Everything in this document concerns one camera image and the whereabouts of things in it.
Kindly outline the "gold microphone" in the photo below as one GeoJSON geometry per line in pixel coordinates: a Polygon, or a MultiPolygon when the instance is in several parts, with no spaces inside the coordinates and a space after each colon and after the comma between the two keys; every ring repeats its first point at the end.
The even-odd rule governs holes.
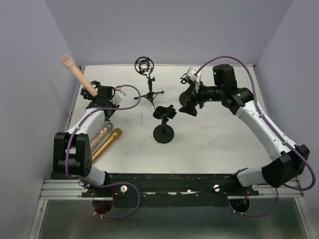
{"type": "Polygon", "coordinates": [[[92,155],[92,162],[95,162],[102,153],[110,147],[110,145],[115,142],[121,135],[122,130],[120,128],[116,128],[111,132],[109,137],[100,145],[100,147],[94,152],[92,155]]]}

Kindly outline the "black round-base orange-mic stand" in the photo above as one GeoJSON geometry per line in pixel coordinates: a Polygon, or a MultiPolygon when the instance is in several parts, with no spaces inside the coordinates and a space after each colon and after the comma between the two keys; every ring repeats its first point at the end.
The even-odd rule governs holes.
{"type": "Polygon", "coordinates": [[[158,106],[156,107],[153,117],[161,120],[161,124],[156,126],[153,131],[153,137],[156,142],[166,144],[174,138],[174,130],[171,126],[167,125],[169,119],[173,119],[176,115],[174,105],[169,107],[158,106]]]}

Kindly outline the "black tripod microphone stand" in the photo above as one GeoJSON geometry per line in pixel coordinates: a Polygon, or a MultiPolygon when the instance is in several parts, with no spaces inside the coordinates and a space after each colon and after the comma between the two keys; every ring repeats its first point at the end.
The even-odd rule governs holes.
{"type": "Polygon", "coordinates": [[[145,98],[149,102],[151,102],[153,108],[155,108],[154,99],[157,97],[158,94],[164,93],[164,91],[153,91],[153,82],[155,81],[155,77],[151,77],[151,73],[154,71],[154,67],[155,65],[153,60],[146,56],[141,56],[137,58],[134,64],[135,71],[138,74],[145,76],[148,80],[147,84],[149,91],[146,94],[141,95],[141,98],[145,98]]]}

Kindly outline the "glitter silver-head microphone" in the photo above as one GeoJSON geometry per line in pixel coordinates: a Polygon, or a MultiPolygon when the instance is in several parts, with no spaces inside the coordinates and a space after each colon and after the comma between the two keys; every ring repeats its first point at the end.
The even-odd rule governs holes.
{"type": "Polygon", "coordinates": [[[113,124],[110,121],[106,121],[98,133],[90,140],[90,149],[93,151],[96,146],[104,139],[104,137],[112,132],[113,124]]]}

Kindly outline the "pink beige microphone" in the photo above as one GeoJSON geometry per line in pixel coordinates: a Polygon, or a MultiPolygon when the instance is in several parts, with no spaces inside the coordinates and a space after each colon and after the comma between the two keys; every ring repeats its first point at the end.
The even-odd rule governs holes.
{"type": "Polygon", "coordinates": [[[92,97],[97,96],[97,90],[90,84],[87,78],[79,70],[72,57],[70,57],[67,54],[64,54],[60,57],[60,62],[66,69],[68,69],[74,75],[74,77],[79,81],[79,83],[85,88],[85,90],[87,90],[87,92],[92,97]]]}

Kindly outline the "black round-base clip stand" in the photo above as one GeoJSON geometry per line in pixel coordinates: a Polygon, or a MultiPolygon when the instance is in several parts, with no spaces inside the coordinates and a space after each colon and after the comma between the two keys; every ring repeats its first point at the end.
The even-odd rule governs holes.
{"type": "MultiPolygon", "coordinates": [[[[181,79],[180,82],[183,85],[188,84],[188,88],[192,85],[192,81],[187,78],[187,74],[186,73],[183,74],[180,79],[181,79]]],[[[184,105],[186,103],[186,91],[188,90],[188,88],[179,95],[179,103],[181,105],[184,105]]]]}

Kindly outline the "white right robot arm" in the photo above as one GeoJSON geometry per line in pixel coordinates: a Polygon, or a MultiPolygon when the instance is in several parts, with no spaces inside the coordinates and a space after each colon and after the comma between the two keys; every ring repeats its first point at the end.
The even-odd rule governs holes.
{"type": "Polygon", "coordinates": [[[196,105],[203,108],[205,102],[221,102],[248,126],[272,161],[263,167],[238,171],[236,179],[229,183],[233,194],[241,195],[252,185],[278,188],[303,172],[309,149],[285,136],[260,105],[254,102],[253,93],[237,86],[232,66],[221,64],[213,67],[214,86],[205,86],[200,77],[201,74],[194,68],[189,68],[182,76],[181,83],[188,83],[189,87],[183,93],[185,100],[179,111],[195,117],[196,105]]]}

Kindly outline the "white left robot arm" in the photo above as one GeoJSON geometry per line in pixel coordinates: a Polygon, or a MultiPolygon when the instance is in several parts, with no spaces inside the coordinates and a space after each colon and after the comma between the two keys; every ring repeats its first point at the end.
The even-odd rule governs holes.
{"type": "Polygon", "coordinates": [[[114,87],[98,86],[97,96],[85,97],[90,103],[79,122],[54,137],[53,171],[67,177],[80,177],[94,184],[93,190],[100,197],[110,193],[111,185],[107,182],[107,173],[93,166],[90,141],[115,112],[114,96],[114,87]]]}

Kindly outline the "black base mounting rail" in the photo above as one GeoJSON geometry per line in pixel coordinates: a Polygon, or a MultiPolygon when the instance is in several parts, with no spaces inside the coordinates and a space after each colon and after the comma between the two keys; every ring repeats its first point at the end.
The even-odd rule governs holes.
{"type": "Polygon", "coordinates": [[[115,208],[226,207],[228,197],[243,198],[259,193],[243,187],[232,174],[138,174],[110,173],[109,187],[89,187],[84,197],[115,208]]]}

